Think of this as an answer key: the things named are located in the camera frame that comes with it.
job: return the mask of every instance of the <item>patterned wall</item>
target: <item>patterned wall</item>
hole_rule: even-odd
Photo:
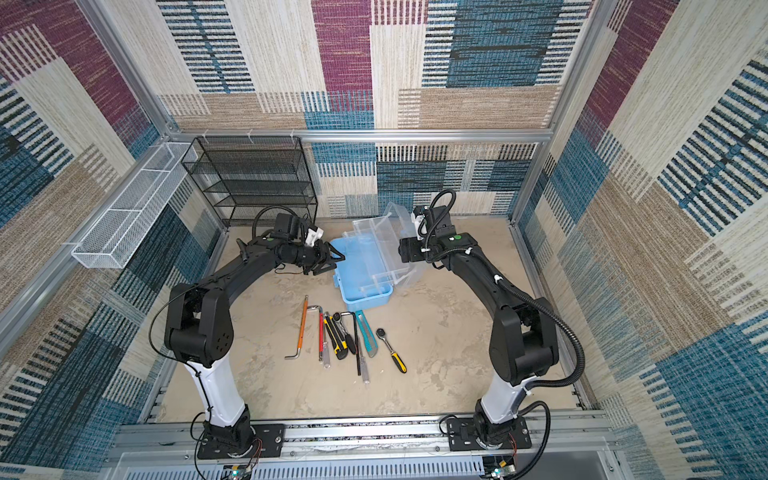
[[[636,478],[768,478],[768,3],[602,33],[525,240]]]
[[[591,0],[104,0],[182,129],[547,127]]]
[[[444,188],[456,214],[510,214],[536,144],[311,143],[304,145],[318,217],[374,217],[411,209]]]
[[[4,0],[0,310],[157,139],[74,0]]]
[[[117,427],[138,420],[162,365],[149,319],[173,285],[200,279],[220,236],[193,188],[181,184],[124,270],[78,266],[0,363],[1,477],[95,478]]]

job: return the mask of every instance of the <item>white wire basket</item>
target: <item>white wire basket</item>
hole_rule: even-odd
[[[158,148],[72,256],[86,268],[125,268],[187,174],[180,162],[185,155],[197,157],[188,143],[170,142]]]

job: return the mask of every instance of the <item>clear plastic tray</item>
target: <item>clear plastic tray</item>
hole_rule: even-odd
[[[354,220],[352,224],[355,231],[345,232],[344,237],[373,238],[381,256],[380,259],[363,257],[368,273],[366,277],[371,281],[369,285],[362,285],[362,288],[380,290],[385,286],[407,287],[419,281],[427,264],[403,263],[398,252],[401,238],[416,236],[411,214],[404,206],[390,202],[383,217]]]

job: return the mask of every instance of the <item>black mounting plate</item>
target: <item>black mounting plate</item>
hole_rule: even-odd
[[[282,423],[270,423],[270,424],[258,424],[251,425],[251,428],[256,433],[256,437],[261,439],[261,458],[277,458],[280,457],[280,453],[283,451],[283,434],[285,433],[286,426]],[[220,444],[219,442],[200,442],[200,448],[197,449],[198,460],[219,460],[222,458],[230,457],[227,451],[227,446]],[[246,461],[250,458],[253,450],[249,451],[243,457]]]
[[[532,447],[531,435],[523,434],[523,430],[528,431],[528,426],[525,423],[525,419],[518,417],[517,428],[510,431],[512,438],[517,443],[518,450],[529,449]],[[447,419],[445,420],[445,427],[448,431],[448,444],[451,447],[451,452],[467,452],[468,450],[485,450],[478,443],[478,437],[475,434],[475,420],[472,417],[466,417],[463,419]],[[505,440],[501,450],[513,449],[511,440]]]

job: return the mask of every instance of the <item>blue plastic box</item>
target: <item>blue plastic box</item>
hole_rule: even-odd
[[[331,240],[346,260],[336,265],[333,284],[341,290],[341,297],[350,312],[386,305],[392,295],[392,285],[375,285],[371,276],[386,272],[384,262],[373,235],[355,235]]]

